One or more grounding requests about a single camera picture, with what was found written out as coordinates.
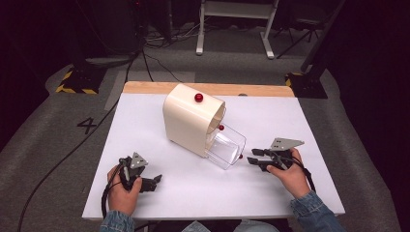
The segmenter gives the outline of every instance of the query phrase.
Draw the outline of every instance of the red knob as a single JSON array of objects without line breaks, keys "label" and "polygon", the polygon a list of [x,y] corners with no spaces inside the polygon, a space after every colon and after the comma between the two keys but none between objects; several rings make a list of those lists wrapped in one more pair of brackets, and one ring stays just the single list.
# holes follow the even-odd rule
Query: red knob
[{"label": "red knob", "polygon": [[196,102],[202,102],[204,100],[204,97],[202,94],[196,94],[195,95],[195,101]]}]

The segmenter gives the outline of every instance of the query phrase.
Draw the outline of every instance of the denim sleeve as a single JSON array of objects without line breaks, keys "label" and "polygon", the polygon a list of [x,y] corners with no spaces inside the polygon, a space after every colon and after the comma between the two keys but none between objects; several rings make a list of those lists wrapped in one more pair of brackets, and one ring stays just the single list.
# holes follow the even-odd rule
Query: denim sleeve
[{"label": "denim sleeve", "polygon": [[345,231],[335,214],[322,202],[314,191],[290,202],[293,214],[304,231]]},{"label": "denim sleeve", "polygon": [[133,220],[119,211],[110,211],[102,221],[100,232],[133,232]]}]

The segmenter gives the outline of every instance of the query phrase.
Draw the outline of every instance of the white tabletop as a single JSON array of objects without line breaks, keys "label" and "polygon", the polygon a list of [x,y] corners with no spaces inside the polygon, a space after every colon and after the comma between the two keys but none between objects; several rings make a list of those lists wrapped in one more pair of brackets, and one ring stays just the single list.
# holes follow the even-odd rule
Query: white tabletop
[{"label": "white tabletop", "polygon": [[318,195],[344,214],[337,190],[296,98],[217,96],[226,102],[223,122],[247,138],[243,159],[227,170],[165,135],[166,95],[122,94],[82,217],[101,219],[106,173],[119,158],[137,152],[149,164],[142,177],[162,174],[154,192],[139,195],[132,214],[139,219],[288,218],[292,195],[280,180],[250,165],[251,149],[269,148],[275,137],[305,141],[298,147]]}]

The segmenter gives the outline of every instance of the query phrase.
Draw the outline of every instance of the clear plastic container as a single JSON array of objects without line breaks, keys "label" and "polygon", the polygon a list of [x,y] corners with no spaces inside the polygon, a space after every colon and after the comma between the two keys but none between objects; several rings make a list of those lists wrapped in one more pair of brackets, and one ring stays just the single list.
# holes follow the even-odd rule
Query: clear plastic container
[{"label": "clear plastic container", "polygon": [[208,159],[223,169],[233,165],[242,154],[247,139],[225,124],[207,134],[205,153]]}]

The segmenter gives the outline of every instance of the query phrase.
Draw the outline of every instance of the hand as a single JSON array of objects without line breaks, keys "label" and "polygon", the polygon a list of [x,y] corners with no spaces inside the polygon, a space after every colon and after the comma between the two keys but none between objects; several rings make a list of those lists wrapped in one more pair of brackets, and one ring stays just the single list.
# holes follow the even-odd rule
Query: hand
[{"label": "hand", "polygon": [[[116,166],[114,166],[107,174],[108,181],[115,171]],[[140,177],[136,178],[133,182],[133,186],[130,192],[126,191],[121,185],[121,179],[119,173],[115,174],[114,180],[112,181],[111,190],[108,193],[108,206],[111,211],[120,211],[128,216],[132,215],[135,210],[136,200],[138,199],[139,191],[142,186],[142,179]]]},{"label": "hand", "polygon": [[[292,157],[302,161],[301,155],[297,149],[291,148],[290,152]],[[310,192],[306,175],[299,165],[294,163],[287,170],[280,170],[272,165],[268,165],[266,169],[278,177],[284,187],[292,193],[295,198],[301,198]]]}]

